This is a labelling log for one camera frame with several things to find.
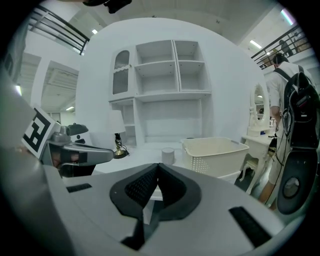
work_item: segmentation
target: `railing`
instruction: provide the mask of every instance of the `railing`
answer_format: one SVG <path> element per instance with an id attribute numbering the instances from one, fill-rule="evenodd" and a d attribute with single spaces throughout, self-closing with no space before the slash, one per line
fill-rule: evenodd
<path id="1" fill-rule="evenodd" d="M 299 26 L 294 26 L 253 55 L 251 59 L 254 59 L 254 62 L 263 70 L 274 64 L 272 60 L 277 53 L 291 57 L 309 48 L 311 48 L 311 45 L 302 29 Z"/>
<path id="2" fill-rule="evenodd" d="M 83 55 L 85 46 L 90 41 L 70 23 L 41 5 L 32 11 L 29 30 L 57 39 L 63 45 L 72 47 L 80 55 Z"/>

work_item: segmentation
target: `white curved wall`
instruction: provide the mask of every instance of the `white curved wall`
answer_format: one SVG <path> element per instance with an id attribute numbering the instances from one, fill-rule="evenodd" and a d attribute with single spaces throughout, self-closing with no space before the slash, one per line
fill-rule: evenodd
<path id="1" fill-rule="evenodd" d="M 99 133 L 99 140 L 106 140 L 103 133 L 108 133 L 108 82 L 113 52 L 130 45 L 161 40 L 193 40 L 199 43 L 212 85 L 213 134 L 240 141 L 241 136 L 247 133 L 252 88 L 260 83 L 267 95 L 262 71 L 224 37 L 175 19 L 119 21 L 91 38 L 79 71 L 76 120 L 87 125 L 90 132 Z"/>

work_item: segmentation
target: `white vanity table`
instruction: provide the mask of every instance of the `white vanity table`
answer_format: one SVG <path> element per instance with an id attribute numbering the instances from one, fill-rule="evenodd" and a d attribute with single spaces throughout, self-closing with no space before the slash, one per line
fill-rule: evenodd
<path id="1" fill-rule="evenodd" d="M 247 135 L 242 136 L 245 144 L 249 146 L 248 154 L 255 159 L 258 159 L 258 164 L 254 170 L 254 176 L 251 180 L 246 192 L 251 194 L 256 182 L 260 179 L 266 167 L 268 166 L 271 157 L 268 155 L 269 145 L 272 141 L 272 132 L 270 129 L 270 106 L 268 93 L 264 92 L 263 88 L 258 84 L 252 90 L 250 95 L 250 122 Z M 263 114 L 258 111 L 263 106 Z"/>

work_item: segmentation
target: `white laundry basket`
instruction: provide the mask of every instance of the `white laundry basket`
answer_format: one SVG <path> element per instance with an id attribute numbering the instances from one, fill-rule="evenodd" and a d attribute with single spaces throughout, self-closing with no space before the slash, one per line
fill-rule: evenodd
<path id="1" fill-rule="evenodd" d="M 235 183 L 249 147 L 229 138 L 192 138 L 182 143 L 187 169 Z"/>

